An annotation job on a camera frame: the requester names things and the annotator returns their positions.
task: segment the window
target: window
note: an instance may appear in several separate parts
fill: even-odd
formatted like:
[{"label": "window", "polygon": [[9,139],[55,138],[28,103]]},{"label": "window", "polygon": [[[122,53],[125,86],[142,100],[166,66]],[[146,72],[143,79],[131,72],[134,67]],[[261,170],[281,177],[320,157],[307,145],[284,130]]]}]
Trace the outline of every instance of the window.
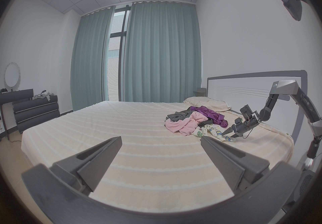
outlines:
[{"label": "window", "polygon": [[130,7],[116,9],[107,48],[107,86],[110,101],[121,101],[122,55],[126,38]]}]

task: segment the curtain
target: curtain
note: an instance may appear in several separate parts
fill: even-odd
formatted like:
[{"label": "curtain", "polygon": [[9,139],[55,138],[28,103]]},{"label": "curtain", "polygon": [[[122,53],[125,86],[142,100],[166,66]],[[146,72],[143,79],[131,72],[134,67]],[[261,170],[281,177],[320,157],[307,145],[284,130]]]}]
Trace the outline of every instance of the curtain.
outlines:
[{"label": "curtain", "polygon": [[124,101],[182,102],[201,85],[201,42],[194,5],[133,4],[124,52]]},{"label": "curtain", "polygon": [[75,37],[70,66],[73,111],[103,100],[105,46],[108,46],[115,6],[83,16]]}]

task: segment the bed sheet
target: bed sheet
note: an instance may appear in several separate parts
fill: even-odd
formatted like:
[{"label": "bed sheet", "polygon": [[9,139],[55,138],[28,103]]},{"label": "bed sheet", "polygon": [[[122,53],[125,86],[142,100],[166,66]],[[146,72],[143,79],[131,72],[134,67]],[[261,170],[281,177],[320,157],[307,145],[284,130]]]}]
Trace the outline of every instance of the bed sheet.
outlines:
[{"label": "bed sheet", "polygon": [[[208,206],[233,196],[198,137],[171,133],[165,117],[189,103],[104,101],[23,132],[22,151],[32,164],[52,163],[112,137],[123,146],[89,196],[137,211],[172,212]],[[229,126],[238,114],[221,112]],[[265,158],[272,168],[288,161],[293,139],[265,124],[230,145]]]}]

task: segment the tiled floor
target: tiled floor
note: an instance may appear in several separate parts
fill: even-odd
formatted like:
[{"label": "tiled floor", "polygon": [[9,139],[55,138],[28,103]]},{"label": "tiled floor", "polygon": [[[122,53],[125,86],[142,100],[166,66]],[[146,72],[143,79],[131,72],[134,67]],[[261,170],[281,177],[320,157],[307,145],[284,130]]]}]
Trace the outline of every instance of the tiled floor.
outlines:
[{"label": "tiled floor", "polygon": [[[16,131],[9,135],[10,141],[20,140],[22,135]],[[25,154],[21,151],[21,142],[10,142],[3,138],[0,142],[0,167],[6,179],[10,182],[14,191],[20,200],[29,208],[29,210],[40,220],[47,224],[52,222],[39,209],[33,198],[27,191],[26,186],[21,180],[21,173],[25,172],[33,165]]]}]

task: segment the oval mirror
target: oval mirror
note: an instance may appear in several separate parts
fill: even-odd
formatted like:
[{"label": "oval mirror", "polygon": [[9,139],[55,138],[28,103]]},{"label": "oval mirror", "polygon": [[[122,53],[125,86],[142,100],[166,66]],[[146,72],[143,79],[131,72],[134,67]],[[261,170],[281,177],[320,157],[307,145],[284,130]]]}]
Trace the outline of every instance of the oval mirror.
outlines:
[{"label": "oval mirror", "polygon": [[5,83],[10,88],[13,88],[20,79],[20,70],[16,63],[9,63],[5,70]]}]

